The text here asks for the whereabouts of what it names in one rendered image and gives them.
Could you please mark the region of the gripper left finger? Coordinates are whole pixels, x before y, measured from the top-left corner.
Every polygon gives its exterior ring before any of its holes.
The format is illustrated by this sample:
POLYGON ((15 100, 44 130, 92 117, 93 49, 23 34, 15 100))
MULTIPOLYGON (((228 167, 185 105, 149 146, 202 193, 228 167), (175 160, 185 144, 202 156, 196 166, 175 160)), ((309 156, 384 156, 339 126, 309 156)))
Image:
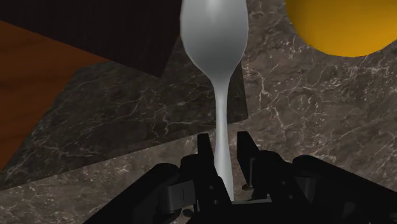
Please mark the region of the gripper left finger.
POLYGON ((180 165, 155 165, 83 224, 171 224, 187 206, 195 208, 187 224, 220 224, 232 203, 208 134, 198 134, 197 149, 180 165))

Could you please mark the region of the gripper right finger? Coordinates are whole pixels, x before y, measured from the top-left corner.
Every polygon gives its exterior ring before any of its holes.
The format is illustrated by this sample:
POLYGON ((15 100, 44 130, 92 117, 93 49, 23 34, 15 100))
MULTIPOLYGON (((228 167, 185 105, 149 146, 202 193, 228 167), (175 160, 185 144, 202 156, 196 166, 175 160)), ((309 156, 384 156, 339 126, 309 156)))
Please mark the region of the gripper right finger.
POLYGON ((269 224, 397 224, 397 192, 321 159, 291 162, 237 133, 237 160, 269 224))

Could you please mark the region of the silver metal spoon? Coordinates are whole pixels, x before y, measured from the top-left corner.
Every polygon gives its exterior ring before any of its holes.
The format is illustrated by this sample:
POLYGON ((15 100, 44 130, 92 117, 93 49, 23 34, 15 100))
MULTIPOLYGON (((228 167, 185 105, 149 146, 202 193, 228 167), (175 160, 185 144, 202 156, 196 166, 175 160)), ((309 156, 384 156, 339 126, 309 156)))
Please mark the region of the silver metal spoon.
POLYGON ((180 36, 187 56, 210 80, 216 101, 214 166, 230 200, 234 198, 228 143, 227 99, 230 79, 247 45, 246 0, 182 0, 180 36))

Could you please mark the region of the yellow round bowl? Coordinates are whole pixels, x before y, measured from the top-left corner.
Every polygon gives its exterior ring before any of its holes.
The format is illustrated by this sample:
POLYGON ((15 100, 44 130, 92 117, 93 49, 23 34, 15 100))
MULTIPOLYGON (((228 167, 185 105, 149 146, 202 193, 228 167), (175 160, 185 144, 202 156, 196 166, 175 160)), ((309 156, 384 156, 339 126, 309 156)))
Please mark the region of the yellow round bowl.
POLYGON ((284 0, 306 44, 328 55, 361 57, 397 40, 397 0, 284 0))

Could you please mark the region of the dark robot stand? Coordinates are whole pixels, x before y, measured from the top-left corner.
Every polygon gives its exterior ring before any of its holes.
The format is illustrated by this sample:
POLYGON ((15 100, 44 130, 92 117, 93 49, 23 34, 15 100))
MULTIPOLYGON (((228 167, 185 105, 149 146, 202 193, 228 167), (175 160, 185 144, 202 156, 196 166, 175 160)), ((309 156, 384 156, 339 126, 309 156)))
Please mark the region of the dark robot stand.
POLYGON ((0 20, 160 77, 182 0, 0 0, 0 20))

